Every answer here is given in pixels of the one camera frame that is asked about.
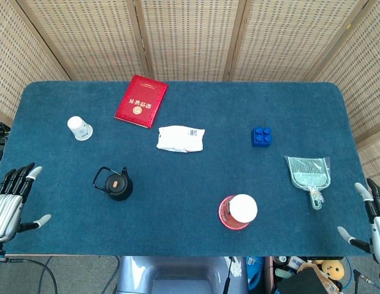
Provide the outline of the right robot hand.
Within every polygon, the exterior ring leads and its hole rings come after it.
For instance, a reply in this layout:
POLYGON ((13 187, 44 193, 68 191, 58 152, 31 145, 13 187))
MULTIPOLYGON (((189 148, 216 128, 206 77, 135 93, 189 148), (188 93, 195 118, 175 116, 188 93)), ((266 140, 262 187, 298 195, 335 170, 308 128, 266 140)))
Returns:
POLYGON ((371 189, 370 192, 360 183, 355 183, 354 187, 362 196, 362 200, 365 204, 371 227, 370 243, 351 236, 342 226, 338 226, 337 230, 346 242, 366 253, 371 254, 374 261, 380 265, 380 186, 370 178, 367 178, 367 184, 371 189))

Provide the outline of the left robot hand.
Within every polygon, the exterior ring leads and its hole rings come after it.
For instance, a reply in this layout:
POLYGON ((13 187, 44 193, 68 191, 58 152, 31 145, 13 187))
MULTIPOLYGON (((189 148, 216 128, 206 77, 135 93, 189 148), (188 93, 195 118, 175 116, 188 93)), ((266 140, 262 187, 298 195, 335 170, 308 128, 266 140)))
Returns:
POLYGON ((0 244, 9 242, 17 233, 41 228, 50 219, 46 214, 33 222, 22 223, 21 214, 32 185, 42 171, 32 162, 9 170, 0 181, 0 244))

